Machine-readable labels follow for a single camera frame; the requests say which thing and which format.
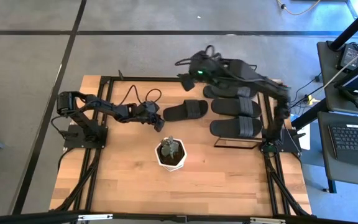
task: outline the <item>keyboard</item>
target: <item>keyboard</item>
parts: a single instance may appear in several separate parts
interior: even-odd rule
[[[357,124],[330,124],[329,131],[336,152],[358,151]]]

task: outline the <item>wooden tabletop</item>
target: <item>wooden tabletop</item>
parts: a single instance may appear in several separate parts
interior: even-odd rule
[[[100,76],[84,76],[80,91],[97,94],[99,80]],[[159,114],[165,108],[182,104],[184,99],[206,100],[211,104],[210,99],[203,97],[203,84],[197,84],[196,88],[185,92],[179,82],[116,81],[111,102],[118,104],[131,85],[136,85],[141,100],[153,88],[162,91],[162,97],[157,102],[161,107]],[[156,91],[152,92],[149,100],[155,99],[157,94]],[[134,91],[125,103],[137,103]],[[260,105],[265,113],[263,102]],[[272,215],[264,159],[259,149],[213,147],[217,137],[209,132],[210,122],[228,118],[230,116],[215,114],[209,109],[201,119],[165,122],[158,133],[151,125],[121,124],[109,117],[108,141],[101,153],[91,210],[113,213]],[[287,120],[286,126],[290,127],[290,124]],[[183,168],[168,172],[158,165],[154,149],[161,139],[171,135],[183,141],[188,156]],[[84,151],[74,149],[62,160],[50,208],[58,207],[76,185]],[[291,154],[280,155],[287,188],[303,209],[311,213],[299,161]],[[81,208],[84,208],[86,189],[87,186]],[[282,213],[279,192],[276,186],[278,208]]]

